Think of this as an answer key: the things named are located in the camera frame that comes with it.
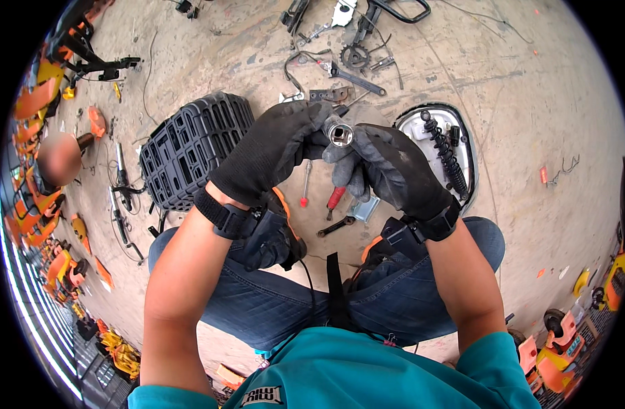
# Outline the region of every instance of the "concrete floor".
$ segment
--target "concrete floor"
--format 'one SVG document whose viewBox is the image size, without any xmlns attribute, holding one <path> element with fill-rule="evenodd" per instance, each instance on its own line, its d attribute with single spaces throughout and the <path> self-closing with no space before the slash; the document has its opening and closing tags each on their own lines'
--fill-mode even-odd
<svg viewBox="0 0 625 409">
<path fill-rule="evenodd" d="M 367 73 L 368 79 L 387 89 L 388 95 L 370 94 L 355 106 L 371 105 L 390 122 L 423 102 L 448 102 L 460 110 L 471 127 L 479 158 L 479 195 L 469 215 L 491 218 L 500 226 L 507 249 L 497 278 L 505 312 L 515 314 L 511 326 L 537 334 L 544 329 L 541 319 L 548 307 L 569 308 L 574 303 L 571 288 L 582 268 L 594 271 L 607 265 L 619 215 L 625 120 L 595 47 L 560 1 L 449 2 L 509 21 L 532 44 L 504 24 L 476 20 L 437 0 L 429 1 L 431 15 L 416 25 L 403 24 L 383 13 L 378 28 L 385 36 L 392 34 L 389 46 L 405 89 L 399 89 L 393 67 Z M 295 89 L 284 79 L 282 70 L 290 54 L 289 36 L 278 21 L 290 3 L 203 2 L 198 20 L 188 21 L 169 2 L 117 0 L 95 22 L 92 45 L 104 59 L 129 54 L 144 59 L 136 70 L 122 72 L 122 103 L 118 103 L 111 84 L 82 80 L 77 97 L 63 101 L 50 121 L 52 130 L 64 120 L 68 132 L 78 124 L 82 133 L 89 128 L 87 115 L 77 120 L 75 113 L 89 105 L 97 105 L 108 122 L 115 118 L 112 140 L 104 136 L 100 142 L 103 146 L 89 150 L 83 158 L 86 169 L 79 175 L 83 185 L 66 188 L 66 208 L 68 214 L 78 211 L 84 218 L 92 250 L 115 281 L 115 289 L 108 292 L 91 270 L 83 304 L 140 349 L 149 274 L 146 265 L 138 267 L 124 256 L 113 238 L 106 190 L 110 184 L 106 165 L 114 159 L 113 143 L 122 143 L 130 180 L 141 186 L 135 150 L 141 138 L 155 128 L 142 103 L 149 71 L 146 110 L 158 123 L 185 103 L 218 90 L 248 98 L 256 117 L 278 102 L 279 92 L 293 94 Z M 300 31 L 309 33 L 330 21 L 334 4 L 334 0 L 313 1 Z M 395 4 L 409 15 L 415 12 L 412 2 Z M 365 8 L 366 3 L 360 1 L 359 10 Z M 305 49 L 330 47 L 337 58 L 347 39 L 353 37 L 356 22 L 357 18 L 346 31 L 335 28 L 324 32 Z M 213 34 L 215 30 L 219 30 L 218 35 Z M 378 45 L 371 36 L 365 43 L 370 49 Z M 373 61 L 385 56 L 384 51 L 375 54 Z M 292 66 L 291 72 L 306 91 L 349 85 L 327 78 L 310 62 Z M 561 175 L 557 186 L 547 188 L 540 183 L 542 166 L 547 167 L 551 179 L 562 159 L 569 163 L 574 155 L 580 155 L 580 164 L 571 174 Z M 352 274 L 362 249 L 380 232 L 382 223 L 396 214 L 381 202 L 368 225 L 356 223 L 318 239 L 315 232 L 328 224 L 325 203 L 333 190 L 330 172 L 330 166 L 314 162 L 310 202 L 305 209 L 298 206 L 304 166 L 296 168 L 280 185 L 293 210 L 293 228 L 308 243 L 305 261 L 318 289 L 327 289 L 326 255 L 338 250 L 342 273 Z M 139 201 L 139 213 L 128 215 L 132 225 L 129 236 L 146 257 L 153 240 L 147 227 L 157 225 L 158 217 L 147 214 L 151 203 L 148 194 L 141 195 Z M 345 197 L 336 219 L 347 205 Z M 179 225 L 183 216 L 171 213 L 166 226 Z M 77 258 L 85 257 L 67 223 L 59 225 L 55 235 L 74 243 Z M 567 266 L 570 268 L 560 280 L 559 272 Z M 546 273 L 537 277 L 543 268 Z M 285 275 L 307 285 L 300 268 Z M 210 373 L 219 362 L 246 375 L 257 367 L 252 349 L 239 340 L 203 323 L 197 332 L 201 359 Z M 455 359 L 456 336 L 424 342 L 418 353 L 438 361 Z"/>
</svg>

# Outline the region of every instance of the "teal t-shirt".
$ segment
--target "teal t-shirt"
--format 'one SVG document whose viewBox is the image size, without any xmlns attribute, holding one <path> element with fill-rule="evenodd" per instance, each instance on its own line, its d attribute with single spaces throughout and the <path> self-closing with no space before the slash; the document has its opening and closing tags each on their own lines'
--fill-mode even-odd
<svg viewBox="0 0 625 409">
<path fill-rule="evenodd" d="M 217 408 L 200 393 L 140 386 L 130 409 Z M 513 338 L 495 332 L 462 354 L 456 369 L 332 327 L 303 331 L 224 408 L 539 408 Z"/>
</svg>

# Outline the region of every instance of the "hand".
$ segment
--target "hand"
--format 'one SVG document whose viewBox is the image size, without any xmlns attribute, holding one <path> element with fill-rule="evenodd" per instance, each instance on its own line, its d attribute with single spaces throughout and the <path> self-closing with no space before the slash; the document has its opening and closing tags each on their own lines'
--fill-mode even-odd
<svg viewBox="0 0 625 409">
<path fill-rule="evenodd" d="M 329 140 L 319 129 L 332 112 L 328 102 L 271 107 L 210 173 L 210 181 L 240 203 L 259 206 L 263 193 L 287 179 L 303 159 L 321 159 Z"/>
<path fill-rule="evenodd" d="M 335 164 L 333 184 L 346 186 L 360 201 L 369 200 L 371 185 L 379 198 L 421 221 L 451 204 L 451 193 L 439 183 L 423 152 L 393 127 L 358 124 L 353 143 L 345 148 L 329 145 L 324 160 Z"/>
</svg>

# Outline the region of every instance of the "shock absorber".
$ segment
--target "shock absorber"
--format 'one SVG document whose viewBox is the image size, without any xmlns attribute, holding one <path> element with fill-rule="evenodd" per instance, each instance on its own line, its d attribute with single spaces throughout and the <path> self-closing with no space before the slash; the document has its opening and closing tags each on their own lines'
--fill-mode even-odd
<svg viewBox="0 0 625 409">
<path fill-rule="evenodd" d="M 421 112 L 422 120 L 425 122 L 423 128 L 426 132 L 431 133 L 431 141 L 435 141 L 433 148 L 438 150 L 437 155 L 442 159 L 442 165 L 447 172 L 448 180 L 460 195 L 461 200 L 467 198 L 467 183 L 465 182 L 465 176 L 462 174 L 460 164 L 453 154 L 450 144 L 447 142 L 447 138 L 442 135 L 442 129 L 437 126 L 437 120 L 427 110 Z"/>
</svg>

